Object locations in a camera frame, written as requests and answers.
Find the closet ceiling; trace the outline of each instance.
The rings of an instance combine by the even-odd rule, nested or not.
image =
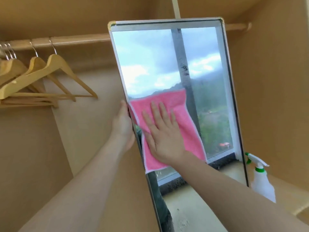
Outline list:
[[[183,18],[228,19],[258,1],[178,0]],[[106,33],[111,20],[155,19],[155,8],[163,5],[170,0],[2,0],[0,39]]]

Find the person's right hand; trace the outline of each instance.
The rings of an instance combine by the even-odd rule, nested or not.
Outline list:
[[[144,134],[152,155],[160,162],[172,165],[185,152],[183,138],[174,112],[171,112],[170,118],[164,104],[160,103],[159,107],[160,110],[153,102],[151,103],[155,124],[149,114],[143,111],[143,118],[150,130],[150,133],[144,132]]]

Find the metal hook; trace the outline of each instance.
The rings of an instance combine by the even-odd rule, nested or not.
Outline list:
[[[7,45],[6,45],[5,43],[3,43],[3,44],[5,45],[5,47],[6,47],[7,51],[8,51],[8,52],[9,52],[9,54],[10,54],[10,58],[12,59],[12,58],[13,58],[13,56],[12,56],[12,54],[11,54],[11,52],[10,52],[9,48],[7,47]]]
[[[56,49],[55,49],[55,47],[54,47],[54,45],[52,44],[52,37],[49,37],[48,38],[49,39],[49,42],[50,42],[50,44],[52,45],[52,47],[54,48],[54,51],[55,51],[55,54],[57,54],[57,51],[56,51]]]
[[[14,50],[13,50],[13,48],[11,47],[11,44],[10,44],[9,42],[8,42],[7,44],[10,46],[10,49],[12,50],[12,52],[13,52],[13,54],[14,54],[14,58],[17,58],[17,57],[16,57],[16,54],[15,54],[15,52],[14,52]]]
[[[1,44],[1,43],[0,43],[0,47],[2,48],[2,51],[5,53],[5,58],[6,58],[6,60],[10,60],[10,59],[9,59],[9,57],[8,57],[8,55],[6,54],[5,50],[3,49],[3,47],[2,47],[2,44]]]
[[[38,57],[38,53],[37,53],[36,49],[34,48],[34,46],[32,45],[31,40],[29,40],[29,41],[30,41],[30,45],[31,45],[31,46],[32,46],[32,48],[34,49],[34,52],[36,52],[36,56]]]

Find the hand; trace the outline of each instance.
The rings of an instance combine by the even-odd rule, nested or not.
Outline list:
[[[160,103],[159,107],[160,111],[153,102],[151,103],[155,124],[149,114],[143,111],[143,118],[150,130],[150,133],[144,134],[152,155],[160,162],[172,165],[185,153],[183,138],[174,112],[171,112],[170,118],[164,104]]]
[[[118,145],[122,146],[123,152],[128,151],[135,141],[132,121],[128,114],[128,106],[125,101],[121,101],[121,107],[112,121],[111,140],[117,140]]]

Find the spray bottle head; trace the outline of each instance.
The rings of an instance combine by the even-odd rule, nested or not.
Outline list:
[[[253,154],[250,154],[248,152],[246,152],[245,155],[248,157],[247,164],[250,164],[251,162],[255,163],[255,171],[257,171],[259,173],[263,173],[263,172],[265,172],[264,166],[269,167],[269,165],[266,164],[259,157],[256,157]]]

